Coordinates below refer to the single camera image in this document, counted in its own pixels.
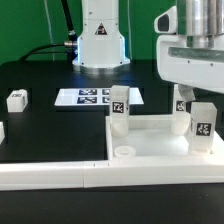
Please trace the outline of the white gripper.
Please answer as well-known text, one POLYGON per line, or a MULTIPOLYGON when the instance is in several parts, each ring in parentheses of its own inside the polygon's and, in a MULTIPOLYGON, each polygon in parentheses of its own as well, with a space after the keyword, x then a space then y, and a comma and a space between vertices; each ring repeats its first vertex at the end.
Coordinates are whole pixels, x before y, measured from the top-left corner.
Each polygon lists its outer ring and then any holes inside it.
POLYGON ((185 36, 159 36, 156 53, 160 77, 178 83, 186 102, 195 100, 193 87, 224 94, 224 34, 215 37, 212 49, 188 48, 186 41, 185 36))

